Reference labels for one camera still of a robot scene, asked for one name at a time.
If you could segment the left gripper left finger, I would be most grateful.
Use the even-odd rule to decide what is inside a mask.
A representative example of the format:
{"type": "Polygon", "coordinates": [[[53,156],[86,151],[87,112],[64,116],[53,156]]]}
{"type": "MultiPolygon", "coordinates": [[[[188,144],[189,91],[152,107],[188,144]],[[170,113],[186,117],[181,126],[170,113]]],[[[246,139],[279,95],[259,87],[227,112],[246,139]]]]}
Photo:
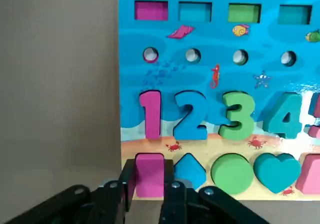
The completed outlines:
{"type": "Polygon", "coordinates": [[[8,221],[10,224],[123,224],[136,187],[136,162],[128,159],[117,180],[91,191],[73,185],[8,221]]]}

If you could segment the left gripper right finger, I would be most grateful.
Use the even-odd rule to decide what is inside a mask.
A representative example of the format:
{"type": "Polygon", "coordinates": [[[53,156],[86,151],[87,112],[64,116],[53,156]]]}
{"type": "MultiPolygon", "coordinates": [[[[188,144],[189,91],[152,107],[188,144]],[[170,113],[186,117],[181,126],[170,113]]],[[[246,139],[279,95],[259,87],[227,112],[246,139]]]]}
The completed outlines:
{"type": "Polygon", "coordinates": [[[218,187],[199,191],[174,179],[173,160],[164,161],[164,199],[160,224],[268,224],[264,218],[218,187]]]}

